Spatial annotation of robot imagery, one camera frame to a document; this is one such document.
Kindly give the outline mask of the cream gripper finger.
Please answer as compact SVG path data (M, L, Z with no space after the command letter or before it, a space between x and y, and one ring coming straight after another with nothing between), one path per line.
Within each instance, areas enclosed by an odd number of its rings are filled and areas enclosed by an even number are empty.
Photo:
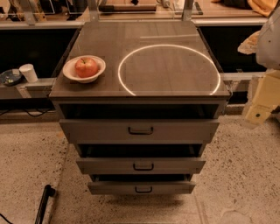
M253 81L252 100L244 110L243 118L250 126L263 124L280 105L280 71L267 70L264 76Z

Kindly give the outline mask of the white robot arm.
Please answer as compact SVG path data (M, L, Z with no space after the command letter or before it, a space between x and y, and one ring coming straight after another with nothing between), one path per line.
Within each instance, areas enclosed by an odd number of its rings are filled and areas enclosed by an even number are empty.
M280 7L269 15L260 31L249 36L238 48L240 53L255 53L256 62L267 68L257 80L252 100L243 117L251 125L260 125L280 105Z

